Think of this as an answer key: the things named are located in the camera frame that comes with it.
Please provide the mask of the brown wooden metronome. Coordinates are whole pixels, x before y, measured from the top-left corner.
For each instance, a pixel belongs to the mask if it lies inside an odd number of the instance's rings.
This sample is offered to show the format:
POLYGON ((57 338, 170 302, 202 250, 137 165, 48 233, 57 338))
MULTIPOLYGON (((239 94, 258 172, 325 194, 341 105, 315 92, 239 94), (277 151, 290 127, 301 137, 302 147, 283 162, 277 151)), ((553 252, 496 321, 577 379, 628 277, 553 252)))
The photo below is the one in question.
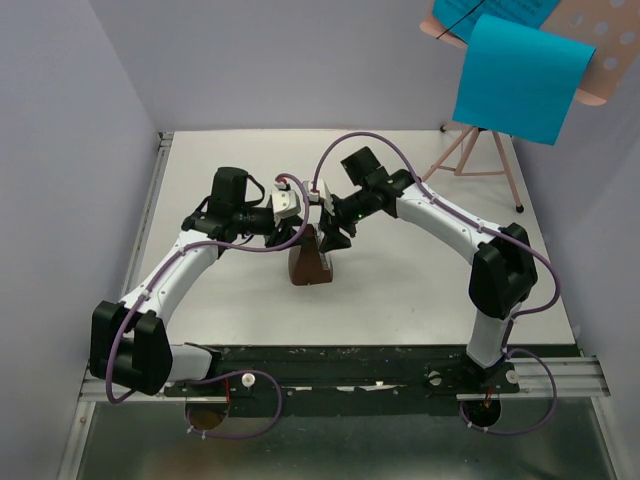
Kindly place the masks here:
POLYGON ((333 267, 329 258, 319 250, 317 230, 313 224, 306 226, 300 243, 289 250, 288 273, 294 286, 328 284, 333 281, 333 267))

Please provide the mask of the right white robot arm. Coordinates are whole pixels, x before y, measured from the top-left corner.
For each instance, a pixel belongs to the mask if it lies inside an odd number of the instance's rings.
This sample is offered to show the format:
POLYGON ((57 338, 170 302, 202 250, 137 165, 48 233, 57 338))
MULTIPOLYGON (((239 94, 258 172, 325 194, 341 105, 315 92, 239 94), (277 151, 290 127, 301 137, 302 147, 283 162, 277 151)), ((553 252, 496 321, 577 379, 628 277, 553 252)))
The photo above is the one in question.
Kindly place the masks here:
POLYGON ((351 195, 330 193, 319 178, 307 185, 310 200, 323 209, 321 252, 349 248, 357 223, 377 212, 413 224, 457 252, 471 267, 468 292, 476 308, 466 347, 470 361, 461 365, 460 379, 471 391, 485 390, 496 380, 495 366, 504 358, 508 321, 538 280, 526 230, 516 223, 501 227, 472 218, 411 171, 387 172, 368 147, 341 165, 356 188, 351 195))

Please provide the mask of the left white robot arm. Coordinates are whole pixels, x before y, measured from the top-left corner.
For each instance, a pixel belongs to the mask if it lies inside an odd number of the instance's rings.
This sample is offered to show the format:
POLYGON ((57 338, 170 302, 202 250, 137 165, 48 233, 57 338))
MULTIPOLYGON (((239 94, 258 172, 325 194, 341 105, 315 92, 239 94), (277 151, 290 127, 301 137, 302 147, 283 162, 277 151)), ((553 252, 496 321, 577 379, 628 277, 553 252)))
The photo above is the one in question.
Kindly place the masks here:
POLYGON ((239 237, 262 235, 262 252, 294 246, 310 213, 303 183, 277 175, 272 192, 246 197, 254 177, 237 167, 219 168, 211 191, 182 222, 177 239, 147 278, 117 302, 103 301, 92 314, 90 373, 105 382, 107 400, 119 404, 128 394, 155 395, 168 382, 186 381, 201 395, 222 380, 214 355, 204 347, 173 345, 169 321, 198 278, 228 250, 249 251, 239 237), (114 388, 126 388, 117 396, 114 388))

